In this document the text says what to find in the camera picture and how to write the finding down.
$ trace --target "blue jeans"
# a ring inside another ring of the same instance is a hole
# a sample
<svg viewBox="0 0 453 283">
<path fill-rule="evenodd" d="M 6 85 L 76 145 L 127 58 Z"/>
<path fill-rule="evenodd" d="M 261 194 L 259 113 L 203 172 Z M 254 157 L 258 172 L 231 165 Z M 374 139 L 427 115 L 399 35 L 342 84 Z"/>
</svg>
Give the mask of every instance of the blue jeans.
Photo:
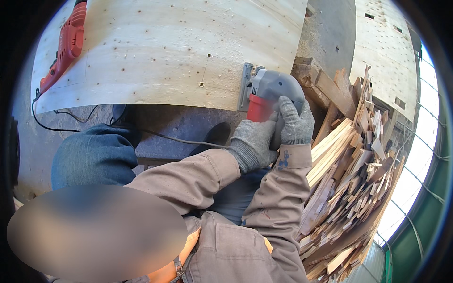
<svg viewBox="0 0 453 283">
<path fill-rule="evenodd" d="M 57 150 L 52 164 L 52 188 L 77 185 L 123 186 L 135 178 L 138 165 L 135 148 L 141 133 L 98 124 L 66 138 Z M 215 194 L 208 210 L 220 213 L 240 225 L 261 179 L 268 169 L 243 175 Z"/>
</svg>

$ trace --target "power cord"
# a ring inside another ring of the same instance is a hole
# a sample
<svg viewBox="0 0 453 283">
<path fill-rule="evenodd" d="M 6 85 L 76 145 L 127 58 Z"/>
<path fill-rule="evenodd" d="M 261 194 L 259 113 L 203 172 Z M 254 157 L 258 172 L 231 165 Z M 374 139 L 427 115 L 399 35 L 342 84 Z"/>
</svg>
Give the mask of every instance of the power cord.
<svg viewBox="0 0 453 283">
<path fill-rule="evenodd" d="M 88 115 L 88 117 L 87 117 L 85 120 L 81 120 L 81 119 L 79 119 L 77 116 L 75 116 L 74 114 L 69 113 L 69 112 L 66 112 L 66 111 L 58 111 L 58 110 L 54 110 L 53 112 L 54 112 L 55 114 L 68 114 L 68 115 L 70 115 L 72 118 L 74 118 L 77 122 L 84 124 L 84 123 L 88 122 L 88 120 L 89 120 L 90 117 L 91 117 L 91 114 L 93 114 L 94 110 L 95 110 L 98 106 L 99 106 L 99 104 L 96 105 L 96 106 L 93 108 L 93 110 L 91 110 L 90 114 Z"/>
<path fill-rule="evenodd" d="M 34 103 L 41 97 L 41 93 L 39 92 L 39 89 L 37 88 L 36 89 L 36 98 L 33 99 L 32 101 L 32 104 L 31 104 L 31 111 L 33 113 L 33 117 L 34 117 L 34 120 L 36 121 L 36 123 L 38 123 L 38 125 L 40 125 L 41 127 L 43 127 L 44 129 L 46 130 L 50 130 L 50 131 L 56 131 L 56 132 L 74 132 L 74 133 L 78 133 L 80 132 L 79 130 L 68 130 L 68 129 L 53 129 L 53 128 L 49 128 L 49 127 L 46 127 L 44 126 L 43 124 L 41 124 L 38 119 L 36 118 L 36 115 L 34 113 Z M 88 118 L 86 118 L 85 120 L 80 120 L 78 119 L 76 116 L 74 116 L 73 114 L 69 113 L 69 112 L 65 112 L 65 111 L 61 111 L 61 112 L 58 112 L 58 111 L 54 111 L 54 113 L 56 114 L 61 114 L 61 113 L 64 113 L 64 114 L 69 114 L 70 116 L 72 116 L 75 120 L 77 120 L 78 122 L 80 123 L 86 123 L 88 121 L 88 119 L 90 119 L 91 117 L 91 114 L 93 114 L 94 110 L 98 107 L 99 105 L 96 105 L 93 110 L 91 110 L 91 113 L 88 115 Z M 217 148 L 217 149 L 229 149 L 230 147 L 228 146 L 225 146 L 225 145 L 218 145 L 218 144 L 212 144 L 212 143 L 207 143 L 207 142 L 196 142 L 196 141 L 191 141 L 191 140 L 185 140 L 185 139 L 178 139 L 178 138 L 174 138 L 174 137 L 169 137 L 169 136 L 166 136 L 164 134 L 161 134 L 161 133 L 158 133 L 158 132 L 154 132 L 152 130 L 144 130 L 144 129 L 137 129 L 137 128 L 132 128 L 132 127 L 125 127 L 125 126 L 117 126 L 117 125 L 110 125 L 112 127 L 115 127 L 115 128 L 122 128 L 122 129 L 130 129 L 130 130 L 139 130 L 141 132 L 146 132 L 146 133 L 149 133 L 149 134 L 153 134 L 153 135 L 156 135 L 158 137 L 161 137 L 161 138 L 164 138 L 164 139 L 170 139 L 170 140 L 174 140 L 174 141 L 177 141 L 177 142 L 180 142 L 180 143 L 184 143 L 184 144 L 203 144 L 203 145 L 209 145 L 209 146 L 212 146 L 214 148 Z"/>
</svg>

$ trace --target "sky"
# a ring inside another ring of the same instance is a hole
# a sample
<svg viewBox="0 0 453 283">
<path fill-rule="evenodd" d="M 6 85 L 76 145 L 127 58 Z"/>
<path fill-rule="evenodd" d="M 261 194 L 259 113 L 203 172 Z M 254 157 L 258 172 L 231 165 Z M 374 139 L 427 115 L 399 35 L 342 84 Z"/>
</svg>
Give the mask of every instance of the sky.
<svg viewBox="0 0 453 283">
<path fill-rule="evenodd" d="M 428 51 L 424 45 L 422 45 L 422 58 L 423 60 L 420 60 L 420 77 L 426 80 L 434 88 L 423 80 L 420 80 L 420 104 L 426 107 L 435 117 L 438 117 L 439 96 L 437 93 L 436 73 L 433 63 L 429 58 Z M 420 107 L 417 129 L 415 130 L 415 133 L 422 138 L 423 141 L 429 145 L 429 147 L 425 145 L 420 138 L 414 137 L 412 149 L 409 152 L 406 162 L 406 167 L 421 181 L 425 179 L 426 173 L 428 172 L 431 164 L 431 159 L 433 157 L 431 149 L 434 148 L 436 143 L 438 127 L 437 120 L 429 112 L 423 107 Z M 401 207 L 405 213 L 409 212 L 420 189 L 423 189 L 421 183 L 408 171 L 408 169 L 403 169 L 395 191 L 391 197 L 391 199 L 399 207 Z M 382 216 L 377 233 L 379 233 L 381 237 L 387 241 L 398 229 L 404 220 L 404 217 L 403 212 L 401 212 L 393 202 L 389 202 L 386 210 L 384 211 L 384 215 Z M 385 242 L 381 237 L 376 234 L 374 240 L 380 246 L 383 246 Z"/>
</svg>

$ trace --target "gray knit glove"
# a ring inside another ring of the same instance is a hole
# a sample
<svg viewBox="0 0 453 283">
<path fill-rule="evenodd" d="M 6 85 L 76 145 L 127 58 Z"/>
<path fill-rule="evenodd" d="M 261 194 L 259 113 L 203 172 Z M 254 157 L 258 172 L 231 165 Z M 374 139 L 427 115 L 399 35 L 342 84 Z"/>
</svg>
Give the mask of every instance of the gray knit glove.
<svg viewBox="0 0 453 283">
<path fill-rule="evenodd" d="M 275 122 L 263 123 L 242 120 L 231 138 L 228 150 L 236 158 L 239 169 L 247 174 L 275 162 L 278 152 L 269 149 Z"/>
<path fill-rule="evenodd" d="M 308 102 L 305 101 L 302 106 L 300 117 L 296 107 L 286 96 L 280 96 L 279 108 L 284 120 L 281 143 L 309 144 L 313 136 L 314 118 Z"/>
</svg>

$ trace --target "jacket pocket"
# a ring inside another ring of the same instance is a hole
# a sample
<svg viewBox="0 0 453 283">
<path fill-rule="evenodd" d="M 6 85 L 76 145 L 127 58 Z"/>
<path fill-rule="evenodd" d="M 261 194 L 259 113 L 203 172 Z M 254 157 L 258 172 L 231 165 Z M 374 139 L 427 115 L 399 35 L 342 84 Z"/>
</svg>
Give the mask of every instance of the jacket pocket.
<svg viewBox="0 0 453 283">
<path fill-rule="evenodd" d="M 255 229 L 231 224 L 216 224 L 218 257 L 271 261 L 272 257 L 266 242 L 268 241 Z"/>
</svg>

